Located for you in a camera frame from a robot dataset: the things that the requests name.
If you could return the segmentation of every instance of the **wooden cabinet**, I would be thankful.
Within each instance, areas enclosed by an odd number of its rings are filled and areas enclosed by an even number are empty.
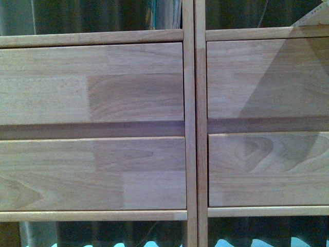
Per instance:
[[[328,58],[328,38],[207,43],[210,207],[329,203],[328,133],[301,124],[329,117]]]

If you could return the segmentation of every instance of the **wood grain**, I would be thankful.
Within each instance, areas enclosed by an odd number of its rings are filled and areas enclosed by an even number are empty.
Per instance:
[[[323,216],[329,206],[212,207],[208,217]]]
[[[181,29],[47,34],[0,37],[0,48],[155,43],[182,40],[183,30]]]
[[[207,58],[205,1],[194,1],[198,246],[208,246]]]
[[[329,38],[207,43],[208,118],[329,113]]]
[[[0,142],[1,211],[186,208],[183,137]]]
[[[184,119],[179,43],[0,50],[0,125]]]
[[[329,133],[209,135],[209,203],[329,204]]]
[[[186,210],[7,211],[0,221],[157,221],[187,220]]]
[[[184,113],[186,138],[186,183],[188,221],[184,229],[187,247],[197,246],[197,188],[195,136],[195,67],[194,67],[194,6],[192,0],[182,0],[184,31]]]
[[[329,37],[329,25],[207,30],[206,41]]]

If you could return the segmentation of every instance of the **wooden frame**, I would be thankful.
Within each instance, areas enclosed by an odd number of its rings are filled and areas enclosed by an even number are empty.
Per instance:
[[[327,205],[314,206],[258,206],[208,207],[208,144],[207,134],[264,132],[264,131],[327,131],[327,117],[279,119],[234,119],[207,121],[207,66],[206,42],[274,40],[329,37],[329,26],[254,28],[235,30],[206,30],[205,0],[195,0],[195,56],[196,56],[196,133],[198,174],[198,243],[208,246],[208,217],[248,216],[307,216],[329,215]]]
[[[194,14],[193,1],[183,0],[182,4],[184,26],[183,30],[149,30],[126,31],[109,33],[81,33],[81,34],[54,34],[42,36],[0,37],[1,49],[43,48],[43,47],[73,47],[73,46],[100,46],[122,44],[151,44],[182,42],[184,57],[184,116],[170,121],[151,120],[143,125],[133,121],[93,123],[78,121],[66,124],[53,122],[46,126],[45,122],[22,125],[23,122],[2,125],[1,139],[4,142],[12,140],[38,141],[38,139],[54,138],[139,138],[156,136],[173,136],[186,138],[186,183],[187,209],[179,210],[107,210],[107,211],[3,211],[0,212],[2,221],[76,221],[76,220],[179,220],[185,222],[185,246],[197,246],[197,201],[196,201],[196,143],[195,143],[195,81],[194,81]]]

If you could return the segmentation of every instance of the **wooden drawer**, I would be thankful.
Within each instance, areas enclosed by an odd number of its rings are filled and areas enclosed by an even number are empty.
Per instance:
[[[0,210],[186,208],[184,137],[0,141]]]
[[[209,204],[328,205],[329,133],[209,135]]]
[[[207,43],[208,119],[329,115],[329,38]]]
[[[0,125],[183,121],[182,44],[0,50]]]
[[[210,207],[329,204],[328,58],[329,38],[207,43]]]

